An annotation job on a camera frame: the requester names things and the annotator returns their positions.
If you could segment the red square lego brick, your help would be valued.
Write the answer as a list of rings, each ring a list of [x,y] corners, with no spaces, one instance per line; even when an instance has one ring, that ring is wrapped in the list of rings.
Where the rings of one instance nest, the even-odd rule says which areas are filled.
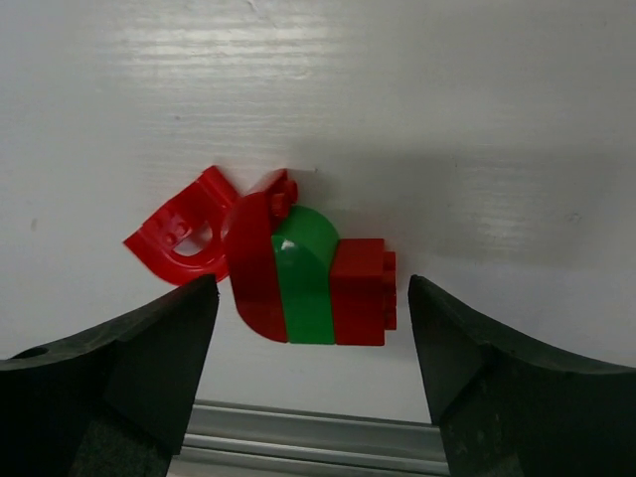
[[[343,238],[329,274],[338,345],[382,346],[397,327],[397,259],[382,238]]]

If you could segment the red arch lego piece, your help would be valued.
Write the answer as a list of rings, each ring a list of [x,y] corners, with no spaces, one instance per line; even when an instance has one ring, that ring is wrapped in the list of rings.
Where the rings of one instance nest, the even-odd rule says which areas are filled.
[[[193,183],[164,203],[123,244],[157,277],[177,286],[203,274],[222,281],[229,275],[221,230],[239,198],[220,168],[206,169]],[[212,236],[192,255],[177,247],[204,227]]]

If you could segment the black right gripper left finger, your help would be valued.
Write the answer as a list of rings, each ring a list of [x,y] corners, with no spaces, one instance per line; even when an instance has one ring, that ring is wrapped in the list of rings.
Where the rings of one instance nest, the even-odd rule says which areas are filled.
[[[178,455],[219,308],[201,276],[1,364],[5,476],[164,476]]]

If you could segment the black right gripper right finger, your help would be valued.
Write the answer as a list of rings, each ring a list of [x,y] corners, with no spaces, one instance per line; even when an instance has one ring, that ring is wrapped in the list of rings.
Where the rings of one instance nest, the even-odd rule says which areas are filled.
[[[408,308],[454,476],[631,476],[635,372],[562,350],[413,276]]]

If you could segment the red green striped rounded lego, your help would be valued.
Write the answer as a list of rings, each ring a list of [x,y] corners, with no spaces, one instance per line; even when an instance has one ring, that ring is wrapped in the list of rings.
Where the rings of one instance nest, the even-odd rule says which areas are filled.
[[[339,234],[297,200],[297,183],[278,169],[225,219],[222,242],[236,308],[253,332],[271,341],[333,345],[329,271]]]

